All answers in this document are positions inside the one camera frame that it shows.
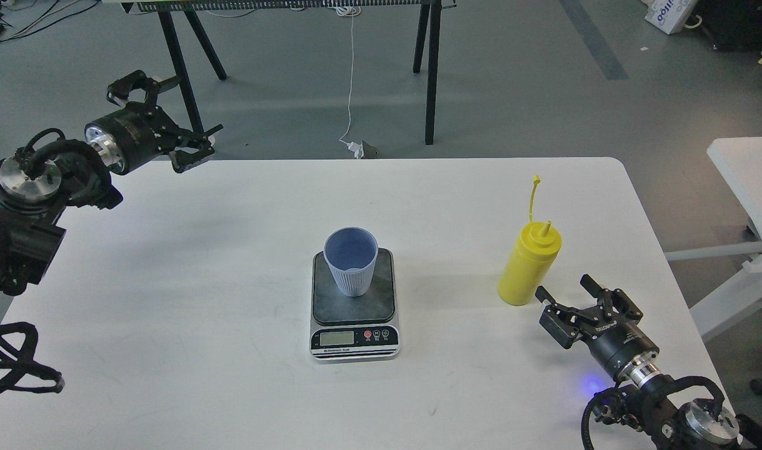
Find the black table leg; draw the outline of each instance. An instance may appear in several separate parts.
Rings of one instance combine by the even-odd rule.
[[[420,26],[417,28],[417,45],[414,47],[414,68],[415,74],[420,73],[420,68],[423,66],[423,49],[426,46],[426,31],[428,29],[428,14],[430,13],[430,5],[423,4],[420,8]]]
[[[192,83],[189,82],[189,73],[186,72],[186,63],[183,61],[181,45],[178,43],[178,35],[175,33],[173,18],[169,15],[169,11],[159,11],[158,19],[161,20],[161,29],[164,31],[164,39],[167,40],[167,49],[169,50],[169,57],[173,60],[175,75],[181,79],[181,95],[183,95],[183,103],[186,105],[186,112],[189,114],[192,130],[203,133],[203,122],[200,120],[198,104],[194,100]]]
[[[439,71],[439,28],[441,26],[441,0],[433,3],[430,13],[428,43],[428,99],[426,100],[426,145],[433,144],[433,122],[436,119],[436,80]]]
[[[200,23],[198,13],[195,11],[184,11],[184,14],[186,14],[186,18],[189,20],[189,25],[192,26],[192,30],[198,37],[198,41],[200,41],[203,51],[206,52],[206,56],[209,58],[209,63],[211,63],[212,68],[214,68],[217,78],[220,80],[228,79],[228,74],[226,74],[223,64],[217,57],[217,52],[214,51],[209,36],[206,34],[206,30],[203,29],[203,24]]]

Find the white cable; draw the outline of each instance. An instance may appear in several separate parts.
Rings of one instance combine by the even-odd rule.
[[[211,14],[211,15],[213,15],[214,17],[236,18],[236,17],[245,17],[247,14],[250,14],[250,13],[255,12],[255,11],[256,11],[255,9],[250,9],[250,11],[244,12],[244,14],[237,14],[235,16],[224,16],[222,14],[215,14],[214,12],[211,12],[211,11],[206,11],[206,12]]]
[[[34,28],[35,26],[38,25],[38,23],[40,23],[41,21],[45,20],[46,18],[48,18],[48,17],[52,16],[53,14],[61,11],[62,9],[69,8],[70,6],[72,6],[72,5],[74,5],[75,3],[78,3],[78,2],[80,2],[80,0],[73,0],[72,2],[67,3],[64,6],[61,6],[61,8],[58,8],[55,11],[50,12],[49,14],[45,14],[43,17],[39,17],[37,20],[35,20],[29,26],[26,26],[25,28],[20,29],[20,31],[18,31],[17,33],[12,34],[10,36],[10,38],[14,38],[14,37],[18,36],[19,34],[26,33],[27,31],[29,31],[29,29]]]
[[[353,40],[353,23],[355,20],[353,18],[355,16],[350,17],[350,92],[347,94],[347,130],[344,130],[344,134],[339,137],[339,142],[347,146],[350,146],[350,144],[343,141],[343,139],[350,131],[350,125],[353,124],[353,115],[350,114],[350,100],[353,97],[353,68],[356,65],[356,44],[355,40]]]
[[[361,6],[335,6],[329,9],[336,11],[339,17],[356,17],[361,14]]]
[[[703,17],[700,17],[697,14],[695,14],[694,16],[696,18],[698,18],[698,23],[695,23],[694,25],[686,25],[686,23],[684,23],[684,26],[683,26],[684,28],[686,28],[686,29],[695,29],[695,28],[698,28],[698,26],[701,26],[701,23],[703,23]]]

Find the bottle nozzle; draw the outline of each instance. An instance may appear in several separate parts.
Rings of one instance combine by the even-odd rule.
[[[541,182],[539,176],[533,176],[533,190],[531,191],[531,202],[528,207],[528,222],[533,222],[533,196],[536,195],[536,187]]]
[[[548,220],[547,223],[544,224],[544,227],[542,227],[541,230],[539,230],[539,237],[541,237],[541,238],[546,238],[547,237],[547,234],[550,233],[550,225],[551,225],[551,223],[552,222],[550,222]]]

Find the power adapter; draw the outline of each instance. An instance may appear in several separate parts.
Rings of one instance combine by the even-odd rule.
[[[378,151],[366,141],[361,141],[360,144],[351,142],[347,144],[347,150],[353,152],[355,159],[377,159],[378,157]]]

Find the digital kitchen scale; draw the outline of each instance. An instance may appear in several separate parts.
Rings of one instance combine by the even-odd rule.
[[[313,262],[311,355],[325,363],[392,359],[400,350],[392,253],[378,249],[369,291],[349,297],[333,281],[322,252]]]

